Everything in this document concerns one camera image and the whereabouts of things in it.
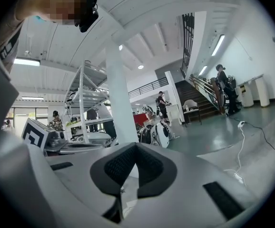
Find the desk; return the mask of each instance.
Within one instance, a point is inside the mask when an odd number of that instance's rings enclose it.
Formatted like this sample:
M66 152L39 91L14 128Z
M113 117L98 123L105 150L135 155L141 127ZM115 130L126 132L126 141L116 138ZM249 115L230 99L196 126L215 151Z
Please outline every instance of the desk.
M133 115L134 123L144 126L144 122L148 121L145 113Z
M237 87L245 86L247 89L249 89L248 85L250 85L252 83L252 81L254 81L254 80L255 80L256 87L257 87L258 94L259 94L260 105L262 107L266 107L266 106L270 105L270 99L269 99L269 96L268 96L268 93L267 93L267 89L266 89L265 81L264 81L264 78L263 78L263 74L261 74L257 77L253 77L253 78L243 82L242 84L239 84Z
M178 105L177 104L172 104L172 105L166 106L166 110L167 110L168 119L170 121L169 126L171 127L172 126L172 120L179 118Z

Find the chair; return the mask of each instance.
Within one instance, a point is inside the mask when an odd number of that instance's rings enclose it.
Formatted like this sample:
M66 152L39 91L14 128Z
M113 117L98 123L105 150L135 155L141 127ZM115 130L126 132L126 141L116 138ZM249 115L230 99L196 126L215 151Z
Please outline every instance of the chair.
M189 118L189 113L191 113L191 112L197 112L198 111L198 113L199 113L199 121L200 121L200 123L201 123L201 125L202 125L202 121L201 121L201 116L200 116L200 110L199 110L199 106L198 106L198 103L197 102L194 102L193 100L186 100L185 102L184 102L184 105L182 106L182 108L183 108L183 110L184 110L184 114L187 114L187 116L188 116L188 120L189 120L189 123L190 123L190 118Z

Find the white robot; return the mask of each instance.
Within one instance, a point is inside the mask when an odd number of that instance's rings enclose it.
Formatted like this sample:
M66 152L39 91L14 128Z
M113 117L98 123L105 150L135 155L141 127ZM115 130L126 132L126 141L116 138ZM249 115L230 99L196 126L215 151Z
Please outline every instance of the white robot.
M139 141L152 145L159 145L167 148L169 141L173 138L171 129L165 122L159 122L156 125L147 125L139 131Z

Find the black cable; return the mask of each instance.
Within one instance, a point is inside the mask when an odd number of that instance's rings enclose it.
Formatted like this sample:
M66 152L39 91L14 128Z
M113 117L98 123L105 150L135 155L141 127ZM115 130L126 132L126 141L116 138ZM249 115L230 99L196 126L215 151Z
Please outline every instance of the black cable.
M70 116L69 116L69 113L68 113L68 109L67 109L67 114L68 114L68 117L69 117L69 119L70 119L70 122L71 122L71 118L70 118Z
M251 125L251 126L254 127L254 128L261 129L261 131L262 131L262 133L263 133L263 136L264 136L264 138L265 138L266 143L267 143L268 145L270 145L270 146L275 150L275 148L266 140L265 132L263 131L263 129L262 129L261 127L256 127L256 126L252 125L251 123L248 123L248 122L245 122L245 121L240 121L240 120L238 120L238 119L236 119L236 118L232 118L232 117L230 117L230 116L229 116L229 118L230 118L230 119L233 119L233 120L235 120L235 121L237 121L237 122L244 122L244 123L246 123L246 124Z

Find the power strip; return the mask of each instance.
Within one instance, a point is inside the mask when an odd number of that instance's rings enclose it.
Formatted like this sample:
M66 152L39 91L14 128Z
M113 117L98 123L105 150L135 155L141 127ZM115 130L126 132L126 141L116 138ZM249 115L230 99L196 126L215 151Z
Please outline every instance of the power strip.
M239 177L237 173L234 174L234 177L238 180L238 182L244 184L242 177Z
M245 122L243 122L243 121L239 122L238 128L242 128L244 124L245 124Z

